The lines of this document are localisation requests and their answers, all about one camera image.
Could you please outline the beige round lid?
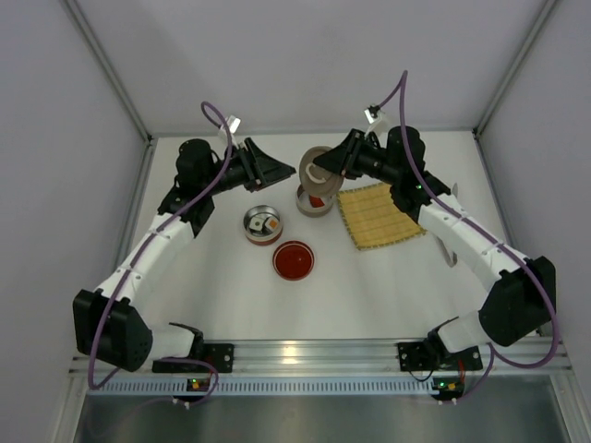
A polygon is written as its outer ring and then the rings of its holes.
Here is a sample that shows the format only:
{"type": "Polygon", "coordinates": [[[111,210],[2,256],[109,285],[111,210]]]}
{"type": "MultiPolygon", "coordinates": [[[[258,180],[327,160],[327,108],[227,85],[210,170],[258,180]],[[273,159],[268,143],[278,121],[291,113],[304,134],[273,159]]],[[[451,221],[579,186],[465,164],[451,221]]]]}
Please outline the beige round lid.
{"type": "Polygon", "coordinates": [[[344,183],[342,176],[331,173],[313,162],[329,150],[327,146],[310,148],[300,160],[298,167],[300,185],[312,197],[330,198],[339,192],[344,183]]]}

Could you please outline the red food piece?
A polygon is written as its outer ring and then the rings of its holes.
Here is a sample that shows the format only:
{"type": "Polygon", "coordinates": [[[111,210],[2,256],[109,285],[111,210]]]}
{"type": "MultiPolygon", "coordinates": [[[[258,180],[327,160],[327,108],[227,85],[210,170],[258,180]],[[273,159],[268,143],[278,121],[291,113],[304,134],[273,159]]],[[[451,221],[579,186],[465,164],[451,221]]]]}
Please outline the red food piece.
{"type": "Polygon", "coordinates": [[[324,201],[321,198],[310,196],[309,198],[310,205],[313,208],[321,208],[325,205],[324,201]]]}

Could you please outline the orange sushi roll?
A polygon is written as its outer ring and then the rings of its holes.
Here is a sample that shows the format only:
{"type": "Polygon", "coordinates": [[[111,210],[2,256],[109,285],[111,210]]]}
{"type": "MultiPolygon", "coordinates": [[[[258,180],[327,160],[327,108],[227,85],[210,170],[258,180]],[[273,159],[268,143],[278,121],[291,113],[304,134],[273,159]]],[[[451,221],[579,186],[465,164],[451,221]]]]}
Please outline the orange sushi roll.
{"type": "Polygon", "coordinates": [[[264,222],[264,229],[273,233],[279,229],[281,226],[280,221],[275,217],[269,217],[264,222]]]}

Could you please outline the steel tongs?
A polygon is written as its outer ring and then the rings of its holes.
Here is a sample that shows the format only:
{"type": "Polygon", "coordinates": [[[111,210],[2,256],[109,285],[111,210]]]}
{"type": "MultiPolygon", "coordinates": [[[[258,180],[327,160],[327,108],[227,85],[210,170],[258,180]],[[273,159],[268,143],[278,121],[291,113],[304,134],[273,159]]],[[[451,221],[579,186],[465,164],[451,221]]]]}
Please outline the steel tongs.
{"type": "Polygon", "coordinates": [[[443,259],[449,268],[454,268],[458,263],[458,256],[448,242],[436,238],[436,244],[442,253],[443,259]]]}

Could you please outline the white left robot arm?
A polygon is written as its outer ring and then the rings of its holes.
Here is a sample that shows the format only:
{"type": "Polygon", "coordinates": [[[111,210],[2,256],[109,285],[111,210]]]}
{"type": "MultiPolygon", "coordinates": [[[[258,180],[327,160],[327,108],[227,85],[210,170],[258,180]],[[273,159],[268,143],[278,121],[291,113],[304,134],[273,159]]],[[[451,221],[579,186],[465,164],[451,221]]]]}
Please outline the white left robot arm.
{"type": "Polygon", "coordinates": [[[150,327],[141,312],[166,269],[207,223],[214,196],[240,186],[260,191],[296,172],[251,138],[223,159],[215,158],[206,140],[190,139],[180,146],[175,167],[173,187],[135,249],[97,289],[82,290],[73,301],[78,351],[128,372],[147,362],[199,354],[198,329],[179,323],[150,327]]]}

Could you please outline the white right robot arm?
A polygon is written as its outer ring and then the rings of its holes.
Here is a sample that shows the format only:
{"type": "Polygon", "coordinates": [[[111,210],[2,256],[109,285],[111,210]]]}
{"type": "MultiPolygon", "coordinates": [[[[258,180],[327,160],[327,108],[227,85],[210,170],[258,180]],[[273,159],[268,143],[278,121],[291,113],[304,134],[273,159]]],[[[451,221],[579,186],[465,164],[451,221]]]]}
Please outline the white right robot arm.
{"type": "Polygon", "coordinates": [[[425,168],[426,145],[410,126],[374,135],[351,130],[334,148],[310,150],[299,165],[301,185],[314,197],[340,190],[363,175],[390,188],[393,205],[438,237],[487,291],[475,311],[432,329],[422,345],[434,365],[469,348],[509,347],[546,323],[556,327],[556,269],[546,257],[530,258],[486,230],[451,189],[425,168]]]}

